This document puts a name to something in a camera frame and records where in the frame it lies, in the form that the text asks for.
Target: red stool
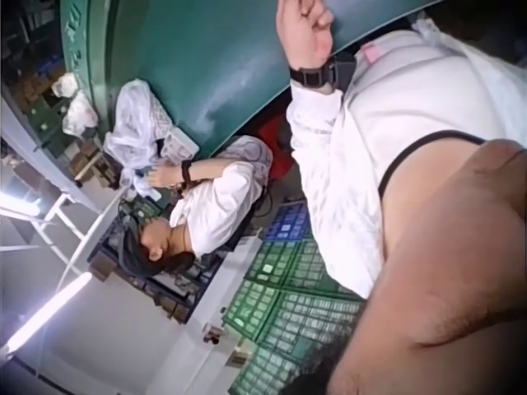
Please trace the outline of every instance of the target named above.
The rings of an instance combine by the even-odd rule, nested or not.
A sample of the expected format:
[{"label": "red stool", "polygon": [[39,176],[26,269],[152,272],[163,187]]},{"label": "red stool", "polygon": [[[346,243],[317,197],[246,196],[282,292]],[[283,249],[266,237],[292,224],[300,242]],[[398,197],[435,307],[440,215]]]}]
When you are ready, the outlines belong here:
[{"label": "red stool", "polygon": [[273,164],[269,171],[269,181],[284,177],[295,163],[291,155],[278,146],[278,133],[283,121],[284,114],[280,114],[258,130],[258,137],[267,144],[273,153]]}]

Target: person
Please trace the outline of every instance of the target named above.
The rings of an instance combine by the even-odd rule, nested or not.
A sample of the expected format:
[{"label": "person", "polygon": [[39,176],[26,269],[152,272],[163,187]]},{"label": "person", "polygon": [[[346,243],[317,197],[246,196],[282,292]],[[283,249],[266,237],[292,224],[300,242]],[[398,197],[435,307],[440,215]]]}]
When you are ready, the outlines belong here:
[{"label": "person", "polygon": [[363,46],[343,93],[328,77],[332,22],[321,0],[278,1],[313,235],[367,303],[282,395],[514,390],[527,366],[525,72],[427,21]]},{"label": "person", "polygon": [[185,182],[190,188],[170,219],[150,219],[143,226],[129,220],[119,244],[121,267],[136,277],[181,272],[222,247],[263,196],[272,162],[262,141],[240,136],[216,157],[192,163],[187,179],[182,165],[156,167],[147,176],[152,187]]}]

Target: hat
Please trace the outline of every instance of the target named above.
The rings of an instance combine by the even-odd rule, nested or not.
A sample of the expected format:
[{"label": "hat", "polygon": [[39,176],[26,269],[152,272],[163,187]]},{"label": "hat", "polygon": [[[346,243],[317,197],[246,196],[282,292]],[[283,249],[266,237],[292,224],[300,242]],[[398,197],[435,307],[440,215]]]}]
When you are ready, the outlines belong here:
[{"label": "hat", "polygon": [[133,216],[128,217],[119,240],[119,265],[129,275],[141,278],[157,276],[163,270],[145,254],[139,243],[139,224]]}]

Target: workbench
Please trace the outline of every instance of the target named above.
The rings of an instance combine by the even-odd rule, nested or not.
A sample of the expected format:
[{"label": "workbench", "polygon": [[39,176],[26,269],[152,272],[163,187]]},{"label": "workbench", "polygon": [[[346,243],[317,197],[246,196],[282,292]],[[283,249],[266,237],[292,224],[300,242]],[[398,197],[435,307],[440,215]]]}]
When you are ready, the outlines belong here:
[{"label": "workbench", "polygon": [[[327,0],[334,50],[437,0]],[[139,77],[209,157],[288,86],[276,1],[62,0],[64,58],[111,130]]]}]

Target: fluorescent light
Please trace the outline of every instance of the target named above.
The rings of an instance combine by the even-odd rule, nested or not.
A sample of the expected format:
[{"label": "fluorescent light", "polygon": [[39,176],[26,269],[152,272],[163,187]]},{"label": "fluorescent light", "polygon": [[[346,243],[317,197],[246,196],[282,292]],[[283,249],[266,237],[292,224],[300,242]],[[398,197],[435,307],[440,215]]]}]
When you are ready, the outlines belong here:
[{"label": "fluorescent light", "polygon": [[40,328],[42,328],[73,296],[91,280],[91,273],[82,273],[56,294],[18,330],[3,347],[5,355],[10,355],[22,347]]},{"label": "fluorescent light", "polygon": [[36,202],[26,202],[2,192],[0,192],[0,207],[26,214],[27,216],[38,216],[40,214],[38,200]]}]

